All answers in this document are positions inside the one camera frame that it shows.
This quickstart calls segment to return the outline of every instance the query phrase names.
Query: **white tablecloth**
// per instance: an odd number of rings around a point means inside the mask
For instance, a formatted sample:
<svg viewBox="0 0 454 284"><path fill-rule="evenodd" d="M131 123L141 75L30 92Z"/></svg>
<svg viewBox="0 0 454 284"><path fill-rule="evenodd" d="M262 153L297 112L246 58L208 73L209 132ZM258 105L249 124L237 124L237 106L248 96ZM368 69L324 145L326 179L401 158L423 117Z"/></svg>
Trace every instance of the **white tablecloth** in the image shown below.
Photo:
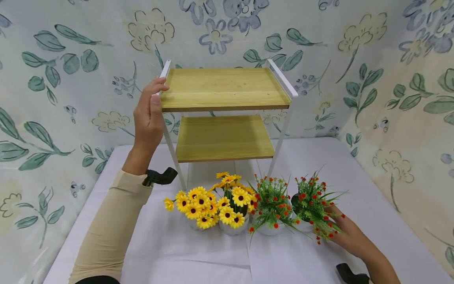
<svg viewBox="0 0 454 284"><path fill-rule="evenodd" d="M131 146L116 147L77 218L45 284L66 283L82 240ZM267 172L271 160L183 164L189 187L210 188L217 172L230 171L253 181ZM320 179L329 190L349 190L339 208L349 215L389 258L402 283L452 283L447 273L400 218L347 148L333 138L285 140L274 176L301 176L323 169ZM174 167L166 145L160 145L150 168ZM296 186L290 183L290 195ZM336 264L346 262L354 273L367 273L364 264L335 244L317 245L301 234L285 230L278 236L230 237L219 227L192 230L179 212L164 209L163 199L180 190L176 178L156 185L143 207L128 248L122 284L151 283L323 283L341 284Z"/></svg>

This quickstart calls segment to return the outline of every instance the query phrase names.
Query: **flower bouquet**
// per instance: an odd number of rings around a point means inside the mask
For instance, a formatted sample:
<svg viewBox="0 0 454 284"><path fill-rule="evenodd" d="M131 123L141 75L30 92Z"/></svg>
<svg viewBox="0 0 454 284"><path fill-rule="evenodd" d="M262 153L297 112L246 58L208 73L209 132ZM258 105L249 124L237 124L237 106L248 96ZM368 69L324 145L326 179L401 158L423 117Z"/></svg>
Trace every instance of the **flower bouquet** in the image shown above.
<svg viewBox="0 0 454 284"><path fill-rule="evenodd" d="M190 220L191 228L195 230L211 228L219 220L215 194L201 186L190 190L187 194L180 190L174 200L164 199L165 207L169 211L173 210L175 203L177 203L177 209Z"/></svg>
<svg viewBox="0 0 454 284"><path fill-rule="evenodd" d="M288 183L283 179L267 178L258 179L257 208L252 211L252 226L249 233L254 234L258 231L261 234L274 236L280 233L285 226L295 229L295 224L299 224L298 218L292 217L292 207L290 196L287 195Z"/></svg>
<svg viewBox="0 0 454 284"><path fill-rule="evenodd" d="M257 206L255 192L252 188L242 185L241 176L219 173L216 178L221 182L213 185L212 190L221 188L224 192L217 202L221 230L227 235L238 235L244 232L249 223L249 213Z"/></svg>
<svg viewBox="0 0 454 284"><path fill-rule="evenodd" d="M298 193L292 196L291 204L293 212L305 223L304 226L302 224L301 230L314 231L318 244L321 244L321 238L329 241L341 230L329 221L329 217L338 216L327 213L324 209L334 205L334 201L343 193L331 199L327 198L335 192L326 193L326 183L318 182L317 172L309 180L305 177L295 178L295 180L298 184Z"/></svg>

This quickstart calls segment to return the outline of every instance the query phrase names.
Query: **arm sleeve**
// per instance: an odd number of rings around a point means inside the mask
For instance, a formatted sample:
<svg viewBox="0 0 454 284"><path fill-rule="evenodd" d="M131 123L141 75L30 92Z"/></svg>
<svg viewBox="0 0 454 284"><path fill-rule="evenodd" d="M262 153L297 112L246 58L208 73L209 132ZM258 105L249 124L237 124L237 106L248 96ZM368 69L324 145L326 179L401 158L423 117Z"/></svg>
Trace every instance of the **arm sleeve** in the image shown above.
<svg viewBox="0 0 454 284"><path fill-rule="evenodd" d="M120 281L137 218L153 190L153 184L142 185L146 177L118 172L82 242L69 284L94 276Z"/></svg>

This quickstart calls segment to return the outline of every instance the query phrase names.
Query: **white flower pot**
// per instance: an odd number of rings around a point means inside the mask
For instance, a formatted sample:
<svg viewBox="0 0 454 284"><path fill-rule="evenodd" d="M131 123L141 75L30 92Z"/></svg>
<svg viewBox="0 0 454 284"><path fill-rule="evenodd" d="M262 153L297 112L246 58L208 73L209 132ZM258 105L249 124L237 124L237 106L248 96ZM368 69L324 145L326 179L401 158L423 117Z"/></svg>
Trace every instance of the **white flower pot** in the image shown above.
<svg viewBox="0 0 454 284"><path fill-rule="evenodd" d="M248 226L249 226L249 213L246 213L243 226L236 228L236 229L230 227L229 225L224 224L222 221L219 221L219 227L221 227L222 232L224 232L224 234L229 235L229 236L238 236L240 234L243 234L244 231L246 231L246 229L248 228Z"/></svg>

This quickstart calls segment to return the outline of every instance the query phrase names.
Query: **shelf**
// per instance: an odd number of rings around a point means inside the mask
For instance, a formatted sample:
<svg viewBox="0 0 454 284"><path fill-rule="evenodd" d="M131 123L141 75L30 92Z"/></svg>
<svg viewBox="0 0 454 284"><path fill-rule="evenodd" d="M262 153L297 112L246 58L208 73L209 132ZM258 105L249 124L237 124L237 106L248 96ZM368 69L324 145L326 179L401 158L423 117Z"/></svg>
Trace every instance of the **shelf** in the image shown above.
<svg viewBox="0 0 454 284"><path fill-rule="evenodd" d="M178 162L267 159L274 155L259 115L182 117Z"/></svg>
<svg viewBox="0 0 454 284"><path fill-rule="evenodd" d="M163 112L288 109L290 99L268 68L171 69Z"/></svg>

